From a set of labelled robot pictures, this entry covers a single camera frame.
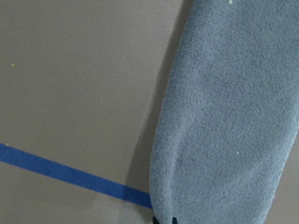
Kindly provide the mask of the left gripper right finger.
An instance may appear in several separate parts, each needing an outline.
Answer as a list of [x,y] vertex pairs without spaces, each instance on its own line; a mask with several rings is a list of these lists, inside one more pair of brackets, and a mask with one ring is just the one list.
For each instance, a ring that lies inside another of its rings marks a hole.
[[175,217],[172,218],[172,224],[177,224],[177,219]]

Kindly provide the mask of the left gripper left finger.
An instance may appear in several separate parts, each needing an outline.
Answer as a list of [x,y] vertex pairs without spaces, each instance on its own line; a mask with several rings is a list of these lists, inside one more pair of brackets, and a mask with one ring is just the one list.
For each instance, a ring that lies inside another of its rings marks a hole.
[[153,222],[153,224],[159,224],[159,222],[158,222],[158,220],[157,220],[156,217],[153,217],[152,222]]

